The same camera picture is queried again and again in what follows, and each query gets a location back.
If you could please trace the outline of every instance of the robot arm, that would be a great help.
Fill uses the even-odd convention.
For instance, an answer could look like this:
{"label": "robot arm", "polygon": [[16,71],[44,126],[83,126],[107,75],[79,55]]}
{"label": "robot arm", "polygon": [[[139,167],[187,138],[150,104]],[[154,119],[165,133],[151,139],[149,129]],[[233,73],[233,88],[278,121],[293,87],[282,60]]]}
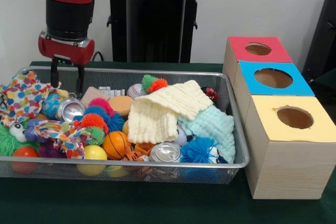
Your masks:
{"label": "robot arm", "polygon": [[87,31],[92,22],[95,0],[46,0],[47,29],[38,40],[39,51],[51,58],[51,84],[58,86],[59,61],[78,67],[76,93],[83,92],[84,65],[94,53],[94,41]]}

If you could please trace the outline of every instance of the white washcloth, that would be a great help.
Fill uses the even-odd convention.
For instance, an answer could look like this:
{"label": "white washcloth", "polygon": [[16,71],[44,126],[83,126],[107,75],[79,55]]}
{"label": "white washcloth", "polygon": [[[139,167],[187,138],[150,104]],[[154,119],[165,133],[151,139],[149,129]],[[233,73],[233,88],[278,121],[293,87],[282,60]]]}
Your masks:
{"label": "white washcloth", "polygon": [[212,101],[194,80],[136,98],[128,117],[131,143],[163,143],[177,138],[177,117],[194,120]]}

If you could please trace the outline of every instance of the wooden box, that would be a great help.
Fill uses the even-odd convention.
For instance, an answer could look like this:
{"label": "wooden box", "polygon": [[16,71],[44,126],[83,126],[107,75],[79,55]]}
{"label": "wooden box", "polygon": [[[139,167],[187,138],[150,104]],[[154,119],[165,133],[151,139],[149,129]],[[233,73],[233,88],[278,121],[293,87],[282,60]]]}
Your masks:
{"label": "wooden box", "polygon": [[252,94],[314,96],[292,63],[240,61],[233,90],[243,125]]}
{"label": "wooden box", "polygon": [[228,37],[224,56],[223,73],[235,82],[239,61],[292,62],[277,37]]}
{"label": "wooden box", "polygon": [[254,199],[319,199],[336,164],[336,127],[315,97],[252,95],[245,134]]}

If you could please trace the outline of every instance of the green tablecloth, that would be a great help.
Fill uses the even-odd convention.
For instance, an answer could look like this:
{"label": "green tablecloth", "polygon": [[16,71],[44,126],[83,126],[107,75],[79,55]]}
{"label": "green tablecloth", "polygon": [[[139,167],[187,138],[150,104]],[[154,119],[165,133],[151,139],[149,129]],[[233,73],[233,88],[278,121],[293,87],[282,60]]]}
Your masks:
{"label": "green tablecloth", "polygon": [[[222,70],[220,64],[90,66]],[[321,200],[253,200],[243,170],[227,186],[12,178],[0,183],[0,223],[336,223],[335,171]]]}

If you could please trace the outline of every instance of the mint green towel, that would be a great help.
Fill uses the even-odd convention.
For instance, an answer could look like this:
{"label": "mint green towel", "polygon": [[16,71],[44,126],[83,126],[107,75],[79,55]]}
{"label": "mint green towel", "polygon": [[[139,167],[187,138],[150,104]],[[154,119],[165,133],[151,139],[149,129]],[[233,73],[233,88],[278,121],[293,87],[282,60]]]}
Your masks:
{"label": "mint green towel", "polygon": [[206,110],[198,113],[194,121],[189,121],[182,116],[178,117],[178,122],[187,135],[212,138],[218,143],[216,146],[219,154],[229,163],[235,160],[235,140],[233,130],[234,119],[215,106],[210,106]]}

